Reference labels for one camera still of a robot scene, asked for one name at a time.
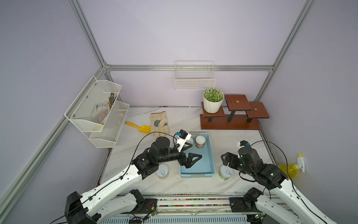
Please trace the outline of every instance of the wire mesh basket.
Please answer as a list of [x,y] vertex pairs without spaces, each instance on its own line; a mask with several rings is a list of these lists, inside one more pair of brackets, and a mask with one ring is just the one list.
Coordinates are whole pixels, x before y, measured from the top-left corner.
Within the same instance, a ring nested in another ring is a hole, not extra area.
[[73,112],[71,105],[65,117],[97,148],[113,148],[129,105],[118,99],[121,85],[94,76],[89,82],[93,84],[80,104]]
[[122,129],[129,104],[116,100],[101,132],[92,132],[89,140],[97,148],[113,148]]
[[116,83],[107,80],[96,80],[95,77],[92,77],[92,79],[95,79],[94,84],[79,103],[73,114],[70,117],[67,117],[71,123],[82,132],[102,131],[107,119],[104,123],[100,123],[93,111],[98,110],[99,113],[100,110],[103,110],[102,116],[109,115],[111,111],[105,111],[109,108],[107,107],[106,102],[107,104],[109,103],[111,93],[114,93],[115,98],[117,98],[119,91],[121,90],[121,86]]
[[206,90],[215,88],[213,61],[176,61],[175,89]]

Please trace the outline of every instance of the yellow spray bottle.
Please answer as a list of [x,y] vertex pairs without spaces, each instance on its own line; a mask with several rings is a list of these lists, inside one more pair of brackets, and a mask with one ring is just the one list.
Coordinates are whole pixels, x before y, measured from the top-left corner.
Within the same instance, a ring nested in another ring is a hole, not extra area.
[[297,174],[297,171],[299,169],[302,169],[302,171],[304,172],[305,171],[305,161],[303,160],[303,156],[302,154],[298,154],[298,157],[297,157],[297,164],[294,164],[294,165],[288,165],[288,169],[286,169],[286,164],[284,165],[280,165],[279,168],[287,175],[287,170],[289,172],[289,175],[291,178],[294,178]]

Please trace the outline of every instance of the beige leather glove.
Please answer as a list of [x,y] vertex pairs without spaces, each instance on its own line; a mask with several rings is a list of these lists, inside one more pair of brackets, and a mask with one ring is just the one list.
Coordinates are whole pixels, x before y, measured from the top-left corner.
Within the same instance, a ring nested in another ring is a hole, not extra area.
[[[150,114],[150,125],[152,132],[164,132],[169,134],[169,125],[168,118],[166,117],[166,112]],[[165,136],[162,133],[153,133],[155,137]]]

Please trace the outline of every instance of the black metal leg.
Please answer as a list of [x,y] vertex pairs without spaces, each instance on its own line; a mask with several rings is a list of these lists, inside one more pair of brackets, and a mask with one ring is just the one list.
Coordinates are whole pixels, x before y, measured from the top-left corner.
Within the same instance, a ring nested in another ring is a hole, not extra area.
[[227,122],[231,122],[232,118],[234,117],[235,111],[231,111],[229,119],[227,119]]

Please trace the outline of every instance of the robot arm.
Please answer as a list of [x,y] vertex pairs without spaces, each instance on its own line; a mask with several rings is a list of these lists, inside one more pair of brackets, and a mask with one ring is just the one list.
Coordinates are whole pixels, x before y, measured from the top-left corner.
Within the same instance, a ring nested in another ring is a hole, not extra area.
[[114,215],[143,209],[144,198],[138,190],[132,190],[123,197],[115,198],[120,192],[158,170],[159,163],[177,160],[181,166],[192,167],[202,155],[183,152],[192,144],[185,143],[191,135],[181,130],[179,143],[173,148],[166,137],[158,137],[151,147],[131,161],[123,171],[92,190],[79,194],[74,192],[67,197],[65,217],[68,224],[95,224]]
[[238,209],[237,211],[256,208],[281,224],[337,224],[315,207],[277,166],[264,164],[257,151],[251,148],[247,141],[240,142],[238,156],[227,152],[221,156],[221,159],[225,166],[239,170],[239,175],[241,173],[251,175],[255,182],[271,190],[289,205],[297,216],[272,202],[254,187],[244,195],[243,200],[231,204]]

